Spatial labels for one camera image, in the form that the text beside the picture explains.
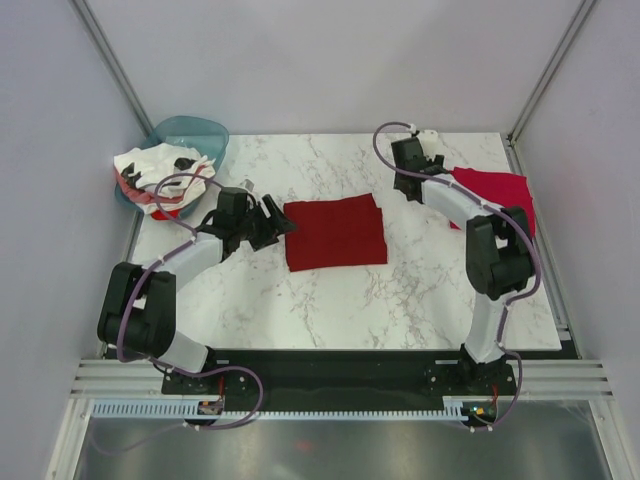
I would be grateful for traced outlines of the dark red t-shirt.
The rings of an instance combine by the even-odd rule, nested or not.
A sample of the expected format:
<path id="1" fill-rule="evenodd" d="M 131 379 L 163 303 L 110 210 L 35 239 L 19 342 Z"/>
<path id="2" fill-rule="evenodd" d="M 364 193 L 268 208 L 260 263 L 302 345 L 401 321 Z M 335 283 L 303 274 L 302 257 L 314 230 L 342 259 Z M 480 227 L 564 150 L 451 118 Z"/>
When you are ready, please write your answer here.
<path id="1" fill-rule="evenodd" d="M 382 210 L 371 193 L 289 202 L 284 213 L 296 224 L 285 236 L 285 258 L 292 272 L 388 263 Z"/>

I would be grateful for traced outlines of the bright red t-shirt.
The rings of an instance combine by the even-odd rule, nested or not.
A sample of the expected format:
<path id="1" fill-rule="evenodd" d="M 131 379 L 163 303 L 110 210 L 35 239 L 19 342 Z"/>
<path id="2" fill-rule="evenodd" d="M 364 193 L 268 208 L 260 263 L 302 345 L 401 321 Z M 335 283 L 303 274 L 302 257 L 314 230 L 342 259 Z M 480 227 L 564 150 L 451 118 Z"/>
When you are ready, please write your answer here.
<path id="1" fill-rule="evenodd" d="M 534 199 L 524 176 L 461 167 L 455 167 L 452 174 L 458 183 L 487 201 L 504 207 L 521 207 L 527 215 L 531 236 L 535 236 Z"/>

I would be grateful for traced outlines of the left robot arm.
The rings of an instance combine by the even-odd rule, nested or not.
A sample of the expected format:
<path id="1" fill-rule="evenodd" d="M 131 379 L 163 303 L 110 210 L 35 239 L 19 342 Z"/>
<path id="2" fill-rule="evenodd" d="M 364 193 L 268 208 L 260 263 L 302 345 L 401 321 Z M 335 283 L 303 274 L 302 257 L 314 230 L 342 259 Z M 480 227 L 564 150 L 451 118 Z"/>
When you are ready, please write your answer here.
<path id="1" fill-rule="evenodd" d="M 242 188 L 224 187 L 181 246 L 145 264 L 121 262 L 112 272 L 97 336 L 116 348 L 122 362 L 157 361 L 179 371 L 198 393 L 219 382 L 213 350 L 177 329 L 177 294 L 206 270 L 227 260 L 243 242 L 259 251 L 296 230 L 273 198 L 257 200 Z"/>

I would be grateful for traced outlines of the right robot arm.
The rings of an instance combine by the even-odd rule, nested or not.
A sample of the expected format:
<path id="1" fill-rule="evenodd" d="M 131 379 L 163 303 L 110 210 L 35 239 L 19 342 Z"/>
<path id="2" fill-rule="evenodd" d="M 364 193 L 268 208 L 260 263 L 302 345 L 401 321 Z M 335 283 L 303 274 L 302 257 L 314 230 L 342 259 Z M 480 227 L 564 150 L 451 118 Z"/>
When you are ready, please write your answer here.
<path id="1" fill-rule="evenodd" d="M 444 215 L 465 233 L 465 268 L 476 292 L 471 328 L 463 344 L 469 362 L 458 368 L 467 392 L 483 392 L 494 381 L 489 363 L 506 354 L 504 330 L 509 306 L 539 273 L 532 254 L 526 212 L 501 207 L 456 181 L 441 155 L 430 157 L 417 136 L 391 143 L 394 188 Z"/>

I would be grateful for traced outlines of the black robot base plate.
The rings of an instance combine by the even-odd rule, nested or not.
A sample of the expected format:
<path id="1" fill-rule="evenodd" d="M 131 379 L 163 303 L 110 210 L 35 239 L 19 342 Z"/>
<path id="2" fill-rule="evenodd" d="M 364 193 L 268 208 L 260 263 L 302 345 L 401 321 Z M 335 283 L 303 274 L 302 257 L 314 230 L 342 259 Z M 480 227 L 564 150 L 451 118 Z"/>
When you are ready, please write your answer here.
<path id="1" fill-rule="evenodd" d="M 506 398 L 516 376 L 506 359 L 474 367 L 454 350 L 222 350 L 209 369 L 233 371 L 163 381 L 165 395 L 221 394 L 232 410 L 409 411 L 440 408 L 447 396 Z"/>

